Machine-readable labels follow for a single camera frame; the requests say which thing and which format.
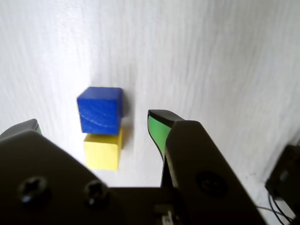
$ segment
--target wooden block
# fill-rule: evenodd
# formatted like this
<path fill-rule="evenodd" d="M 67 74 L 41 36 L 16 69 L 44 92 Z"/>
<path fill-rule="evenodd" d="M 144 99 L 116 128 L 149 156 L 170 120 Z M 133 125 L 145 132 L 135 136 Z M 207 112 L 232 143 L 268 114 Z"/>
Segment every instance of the wooden block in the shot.
<path fill-rule="evenodd" d="M 122 89 L 89 87 L 78 98 L 83 133 L 117 135 L 122 119 Z"/>
<path fill-rule="evenodd" d="M 86 165 L 90 169 L 118 170 L 122 149 L 122 129 L 118 135 L 88 134 L 84 140 Z"/>

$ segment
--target blue wooden block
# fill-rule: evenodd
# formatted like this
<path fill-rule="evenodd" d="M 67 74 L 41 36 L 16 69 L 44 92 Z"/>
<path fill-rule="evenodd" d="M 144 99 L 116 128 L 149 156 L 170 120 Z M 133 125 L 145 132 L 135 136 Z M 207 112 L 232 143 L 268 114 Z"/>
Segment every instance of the blue wooden block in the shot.
<path fill-rule="evenodd" d="M 89 87 L 78 98 L 83 133 L 118 135 L 122 119 L 122 89 Z"/>

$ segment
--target white wall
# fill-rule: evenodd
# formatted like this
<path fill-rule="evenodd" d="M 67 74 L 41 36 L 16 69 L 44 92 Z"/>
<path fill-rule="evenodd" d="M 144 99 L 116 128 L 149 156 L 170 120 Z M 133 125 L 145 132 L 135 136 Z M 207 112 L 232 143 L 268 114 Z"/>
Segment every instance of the white wall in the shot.
<path fill-rule="evenodd" d="M 36 118 L 84 164 L 76 97 L 89 85 L 122 87 L 130 138 L 118 172 L 94 171 L 101 179 L 159 185 L 146 118 L 168 109 L 200 121 L 267 206 L 265 179 L 300 136 L 299 12 L 297 0 L 2 0 L 0 132 Z"/>

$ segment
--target white surface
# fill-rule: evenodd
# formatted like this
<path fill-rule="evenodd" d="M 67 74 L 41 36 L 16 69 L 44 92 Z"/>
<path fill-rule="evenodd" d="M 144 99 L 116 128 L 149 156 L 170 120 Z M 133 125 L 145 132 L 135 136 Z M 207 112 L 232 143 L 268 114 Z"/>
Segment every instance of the white surface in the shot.
<path fill-rule="evenodd" d="M 84 164 L 76 97 L 89 85 L 122 87 L 130 138 L 118 172 L 94 171 L 102 180 L 160 184 L 146 118 L 168 109 L 200 121 L 268 206 L 265 179 L 300 136 L 299 12 L 297 0 L 2 0 L 0 132 L 36 118 Z"/>

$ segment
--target screw head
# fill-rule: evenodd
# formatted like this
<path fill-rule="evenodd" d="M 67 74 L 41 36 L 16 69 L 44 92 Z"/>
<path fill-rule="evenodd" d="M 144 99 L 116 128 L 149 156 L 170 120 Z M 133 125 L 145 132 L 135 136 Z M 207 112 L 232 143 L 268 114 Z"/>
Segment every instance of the screw head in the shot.
<path fill-rule="evenodd" d="M 196 183 L 201 191 L 213 197 L 223 197 L 227 193 L 226 181 L 214 172 L 204 171 L 198 173 Z"/>
<path fill-rule="evenodd" d="M 44 177 L 30 177 L 24 180 L 17 192 L 23 203 L 29 203 L 39 199 L 48 189 L 48 182 Z"/>
<path fill-rule="evenodd" d="M 88 205 L 103 204 L 108 195 L 108 187 L 100 180 L 90 181 L 83 190 Z"/>

